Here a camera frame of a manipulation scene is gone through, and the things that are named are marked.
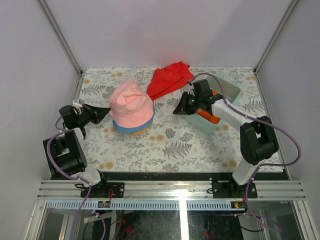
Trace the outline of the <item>blue bucket hat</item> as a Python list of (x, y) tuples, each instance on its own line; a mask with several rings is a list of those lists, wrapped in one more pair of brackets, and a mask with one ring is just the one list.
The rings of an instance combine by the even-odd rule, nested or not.
[(121, 133), (127, 133), (127, 134), (130, 134), (130, 133), (135, 133), (135, 132), (138, 132), (138, 131), (142, 131), (144, 129), (146, 129), (147, 127), (149, 127), (152, 123), (153, 123), (153, 120), (154, 120), (154, 116), (156, 115), (156, 109), (155, 107), (153, 107), (153, 115), (152, 117), (147, 121), (145, 122), (144, 124), (140, 125), (140, 126), (136, 126), (136, 127), (122, 127), (122, 126), (119, 126), (115, 120), (112, 121), (112, 125), (114, 127), (114, 129), (118, 132), (121, 132)]

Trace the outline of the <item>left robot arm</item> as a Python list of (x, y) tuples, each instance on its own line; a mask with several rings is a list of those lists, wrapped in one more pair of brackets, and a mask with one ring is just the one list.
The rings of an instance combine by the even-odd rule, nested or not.
[(52, 177), (76, 181), (81, 197), (112, 198), (113, 190), (101, 171), (88, 166), (81, 147), (86, 136), (85, 126), (98, 125), (110, 112), (109, 107), (95, 107), (74, 103), (59, 109), (62, 128), (59, 133), (43, 141), (43, 147)]

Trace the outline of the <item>red cloth hat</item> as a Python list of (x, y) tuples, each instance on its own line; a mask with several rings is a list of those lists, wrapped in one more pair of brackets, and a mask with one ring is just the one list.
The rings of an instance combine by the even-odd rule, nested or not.
[(151, 100), (155, 101), (186, 86), (188, 81), (194, 77), (189, 67), (188, 64), (180, 61), (163, 68), (157, 68), (146, 90)]

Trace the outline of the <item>wooden hat stand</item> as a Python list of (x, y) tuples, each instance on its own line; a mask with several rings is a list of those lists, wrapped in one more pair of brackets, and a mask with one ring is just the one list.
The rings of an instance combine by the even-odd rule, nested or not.
[(138, 131), (135, 131), (135, 132), (131, 132), (129, 134), (132, 135), (132, 136), (139, 136), (139, 135), (144, 134), (147, 130), (148, 130), (148, 128), (146, 127), (144, 129), (141, 129), (141, 130), (138, 130)]

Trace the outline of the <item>teal plastic bin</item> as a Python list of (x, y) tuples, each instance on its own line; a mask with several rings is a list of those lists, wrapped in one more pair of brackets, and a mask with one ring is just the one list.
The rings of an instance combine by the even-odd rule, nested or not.
[[(239, 85), (232, 83), (231, 81), (225, 80), (220, 76), (213, 74), (221, 83), (223, 92), (225, 94), (226, 99), (232, 103), (236, 104), (240, 97), (242, 96), (243, 90)], [(211, 76), (207, 75), (201, 76), (201, 79), (206, 79), (208, 81), (209, 87), (211, 90), (215, 90), (218, 94), (222, 94), (221, 88), (218, 82)], [(185, 121), (192, 124), (202, 132), (207, 135), (213, 134), (216, 128), (220, 127), (224, 121), (220, 119), (220, 121), (216, 124), (209, 122), (208, 120), (204, 119), (203, 117), (199, 116), (198, 114), (186, 115), (184, 117)]]

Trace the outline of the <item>orange hat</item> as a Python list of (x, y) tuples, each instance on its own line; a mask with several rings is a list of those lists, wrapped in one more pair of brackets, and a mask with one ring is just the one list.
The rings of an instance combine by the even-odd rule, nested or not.
[(212, 89), (206, 90), (204, 93), (209, 95), (209, 100), (208, 100), (209, 110), (204, 111), (201, 109), (197, 109), (195, 113), (201, 116), (202, 118), (208, 120), (209, 122), (213, 124), (217, 124), (221, 119), (213, 115), (212, 104), (215, 103), (215, 101), (220, 100), (222, 97), (220, 94), (218, 94), (215, 90), (212, 90)]

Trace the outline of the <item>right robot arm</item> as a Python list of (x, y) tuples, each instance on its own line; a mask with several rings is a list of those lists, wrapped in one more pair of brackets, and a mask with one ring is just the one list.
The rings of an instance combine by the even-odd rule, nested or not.
[(213, 191), (222, 190), (221, 196), (240, 198), (245, 195), (246, 185), (255, 170), (270, 159), (279, 150), (279, 144), (274, 128), (269, 126), (271, 120), (262, 116), (256, 120), (249, 119), (244, 112), (224, 98), (221, 94), (214, 94), (206, 79), (197, 80), (191, 84), (193, 93), (184, 91), (174, 109), (174, 115), (194, 115), (196, 111), (205, 113), (226, 121), (239, 132), (240, 153), (242, 159), (232, 179), (213, 186)]

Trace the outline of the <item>pink hat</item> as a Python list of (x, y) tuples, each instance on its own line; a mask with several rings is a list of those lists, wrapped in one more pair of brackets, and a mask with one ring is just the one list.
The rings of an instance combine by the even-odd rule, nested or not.
[(153, 116), (153, 101), (133, 80), (127, 79), (111, 94), (108, 107), (113, 120), (125, 128), (138, 127)]

